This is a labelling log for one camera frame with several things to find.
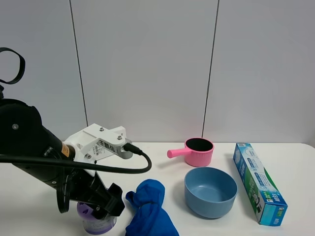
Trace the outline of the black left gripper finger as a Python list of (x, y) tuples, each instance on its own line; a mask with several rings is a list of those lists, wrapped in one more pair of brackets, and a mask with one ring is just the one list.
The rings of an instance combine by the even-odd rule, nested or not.
[(123, 191), (117, 184), (112, 183), (107, 189), (110, 198), (106, 204), (106, 210), (112, 216), (120, 216), (125, 209), (125, 204), (122, 200)]

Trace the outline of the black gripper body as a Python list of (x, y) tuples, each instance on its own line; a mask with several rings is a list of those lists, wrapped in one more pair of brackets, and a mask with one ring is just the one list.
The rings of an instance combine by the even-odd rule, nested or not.
[(98, 174), (91, 176), (84, 170), (62, 171), (56, 185), (57, 205), (60, 213), (69, 211), (69, 202), (85, 203), (94, 210), (108, 203), (108, 191)]

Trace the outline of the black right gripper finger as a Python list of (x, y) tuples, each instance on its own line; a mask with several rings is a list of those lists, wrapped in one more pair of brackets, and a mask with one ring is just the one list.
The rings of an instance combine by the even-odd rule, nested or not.
[(106, 216), (108, 216), (108, 211), (103, 209), (101, 206), (93, 205), (92, 209), (92, 216), (95, 219), (104, 219)]

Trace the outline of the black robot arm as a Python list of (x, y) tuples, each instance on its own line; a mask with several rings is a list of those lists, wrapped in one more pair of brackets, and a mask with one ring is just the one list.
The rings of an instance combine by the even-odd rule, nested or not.
[[(34, 106), (15, 99), (0, 101), (0, 152), (39, 159), (73, 161), (75, 157), (73, 146), (63, 143), (42, 125)], [(120, 216), (125, 208), (122, 189), (114, 183), (106, 188), (99, 175), (47, 165), (16, 164), (16, 167), (56, 190), (60, 213), (69, 210), (70, 201), (87, 204), (96, 219)]]

